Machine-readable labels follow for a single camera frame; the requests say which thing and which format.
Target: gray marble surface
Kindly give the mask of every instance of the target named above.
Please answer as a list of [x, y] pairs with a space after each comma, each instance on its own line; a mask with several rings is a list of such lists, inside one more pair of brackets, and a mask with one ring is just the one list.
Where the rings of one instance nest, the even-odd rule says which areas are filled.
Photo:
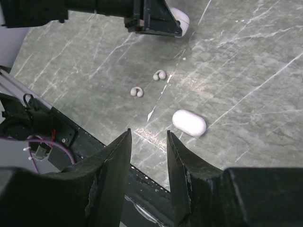
[[[12, 74], [106, 144], [130, 127], [132, 164], [166, 188], [166, 130], [219, 168], [302, 166], [302, 2], [169, 4], [190, 17], [181, 39], [72, 12], [64, 25], [29, 31]], [[169, 81], [153, 81], [159, 69]], [[130, 96], [134, 86], [144, 97]], [[206, 119], [202, 138], [172, 126], [179, 109]]]

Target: gray wall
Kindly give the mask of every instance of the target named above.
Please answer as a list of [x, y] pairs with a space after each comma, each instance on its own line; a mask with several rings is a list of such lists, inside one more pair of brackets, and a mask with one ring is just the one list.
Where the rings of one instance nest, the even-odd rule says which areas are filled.
[[29, 28], [0, 27], [0, 65], [12, 68]]

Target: floor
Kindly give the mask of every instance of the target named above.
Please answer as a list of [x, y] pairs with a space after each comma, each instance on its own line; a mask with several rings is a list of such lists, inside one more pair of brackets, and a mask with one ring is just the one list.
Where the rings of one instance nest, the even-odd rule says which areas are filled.
[[[168, 4], [190, 17], [183, 38], [129, 34], [121, 18], [72, 12], [64, 25], [31, 29], [11, 73], [106, 144], [130, 127], [132, 164], [166, 188], [167, 130], [222, 169], [302, 166], [303, 4]], [[159, 69], [169, 81], [152, 79]], [[135, 86], [144, 97], [130, 96]], [[206, 134], [175, 129], [179, 109], [203, 116]]]

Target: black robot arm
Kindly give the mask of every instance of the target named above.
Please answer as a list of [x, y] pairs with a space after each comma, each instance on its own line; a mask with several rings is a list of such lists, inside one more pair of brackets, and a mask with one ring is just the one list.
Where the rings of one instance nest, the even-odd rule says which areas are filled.
[[129, 32], [182, 36], [165, 0], [0, 0], [2, 25], [7, 28], [64, 23], [69, 10], [123, 17]]

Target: white c-shaped object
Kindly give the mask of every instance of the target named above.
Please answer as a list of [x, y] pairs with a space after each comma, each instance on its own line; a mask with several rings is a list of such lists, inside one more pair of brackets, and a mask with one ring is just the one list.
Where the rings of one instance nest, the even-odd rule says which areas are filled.
[[158, 70], [152, 77], [154, 80], [165, 79], [166, 78], [166, 72], [164, 70]]
[[173, 125], [192, 137], [199, 138], [206, 131], [205, 120], [187, 110], [178, 110], [172, 116]]
[[182, 36], [185, 35], [187, 32], [187, 29], [189, 27], [189, 17], [183, 13], [181, 10], [176, 9], [176, 8], [170, 8], [170, 11], [174, 18], [180, 22], [180, 27], [182, 28]]
[[143, 90], [140, 87], [133, 87], [131, 90], [132, 96], [138, 96], [139, 98], [143, 96]]

